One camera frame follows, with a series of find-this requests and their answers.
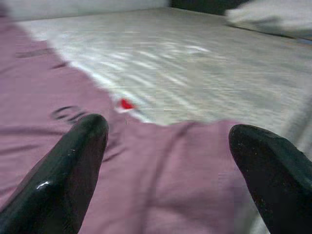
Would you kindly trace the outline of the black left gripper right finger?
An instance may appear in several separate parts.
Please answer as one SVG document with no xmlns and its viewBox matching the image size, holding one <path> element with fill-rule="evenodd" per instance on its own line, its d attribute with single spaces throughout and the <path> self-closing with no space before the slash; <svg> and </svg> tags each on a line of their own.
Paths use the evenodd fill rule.
<svg viewBox="0 0 312 234">
<path fill-rule="evenodd" d="M 271 234 L 312 234 L 312 161 L 266 129 L 238 124 L 231 154 Z"/>
</svg>

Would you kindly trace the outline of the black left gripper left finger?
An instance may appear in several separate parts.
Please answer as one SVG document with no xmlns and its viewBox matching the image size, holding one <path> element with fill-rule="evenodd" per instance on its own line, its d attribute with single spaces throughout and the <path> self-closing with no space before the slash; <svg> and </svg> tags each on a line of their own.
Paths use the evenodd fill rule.
<svg viewBox="0 0 312 234">
<path fill-rule="evenodd" d="M 80 119 L 0 208 L 0 234 L 78 234 L 98 181 L 107 120 Z"/>
</svg>

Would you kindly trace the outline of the white pillow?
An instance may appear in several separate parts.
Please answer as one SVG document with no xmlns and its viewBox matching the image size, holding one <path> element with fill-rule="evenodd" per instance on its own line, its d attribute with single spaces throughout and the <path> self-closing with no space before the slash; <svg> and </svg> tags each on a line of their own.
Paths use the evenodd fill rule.
<svg viewBox="0 0 312 234">
<path fill-rule="evenodd" d="M 312 40 L 312 0 L 250 0 L 225 17 L 237 28 Z"/>
</svg>

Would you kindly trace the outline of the pink cartoon print blanket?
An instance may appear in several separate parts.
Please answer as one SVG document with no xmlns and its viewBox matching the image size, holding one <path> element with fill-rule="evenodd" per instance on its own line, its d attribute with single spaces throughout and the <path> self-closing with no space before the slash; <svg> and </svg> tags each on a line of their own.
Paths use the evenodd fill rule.
<svg viewBox="0 0 312 234">
<path fill-rule="evenodd" d="M 243 234 L 249 198 L 231 121 L 160 126 L 120 113 L 84 72 L 0 17 L 0 208 L 90 114 L 109 133 L 78 234 Z"/>
</svg>

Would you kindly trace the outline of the grey quilted mattress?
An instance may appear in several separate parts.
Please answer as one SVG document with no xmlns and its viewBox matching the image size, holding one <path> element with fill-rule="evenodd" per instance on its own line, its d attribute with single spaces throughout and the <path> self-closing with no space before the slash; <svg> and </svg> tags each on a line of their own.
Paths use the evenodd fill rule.
<svg viewBox="0 0 312 234">
<path fill-rule="evenodd" d="M 169 8 L 20 24 L 132 101 L 142 121 L 237 119 L 285 134 L 312 158 L 312 46 Z"/>
</svg>

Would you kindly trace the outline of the black tufted headboard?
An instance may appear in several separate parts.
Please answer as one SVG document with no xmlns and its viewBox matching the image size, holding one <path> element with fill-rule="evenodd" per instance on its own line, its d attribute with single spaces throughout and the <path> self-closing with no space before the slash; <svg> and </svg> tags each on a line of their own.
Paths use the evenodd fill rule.
<svg viewBox="0 0 312 234">
<path fill-rule="evenodd" d="M 235 9 L 250 0 L 170 0 L 171 7 L 188 11 L 224 15 L 226 10 Z"/>
</svg>

